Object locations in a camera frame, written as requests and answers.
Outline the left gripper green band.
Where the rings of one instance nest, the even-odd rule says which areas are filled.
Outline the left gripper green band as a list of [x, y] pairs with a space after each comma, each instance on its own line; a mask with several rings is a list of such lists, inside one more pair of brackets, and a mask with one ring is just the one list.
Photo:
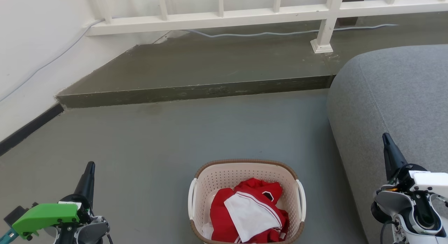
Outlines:
[[57, 203], [34, 204], [30, 209], [19, 210], [12, 223], [13, 230], [23, 239], [31, 240], [41, 229], [55, 227], [59, 231], [58, 244], [77, 244], [80, 230], [92, 222], [94, 201], [94, 162], [88, 162], [73, 194]]

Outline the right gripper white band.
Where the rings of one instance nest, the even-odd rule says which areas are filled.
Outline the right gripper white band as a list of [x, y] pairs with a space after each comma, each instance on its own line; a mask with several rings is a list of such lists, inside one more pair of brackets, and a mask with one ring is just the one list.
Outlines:
[[408, 164], [389, 133], [382, 134], [387, 191], [412, 193], [423, 191], [438, 196], [448, 194], [448, 174], [430, 172], [417, 164]]

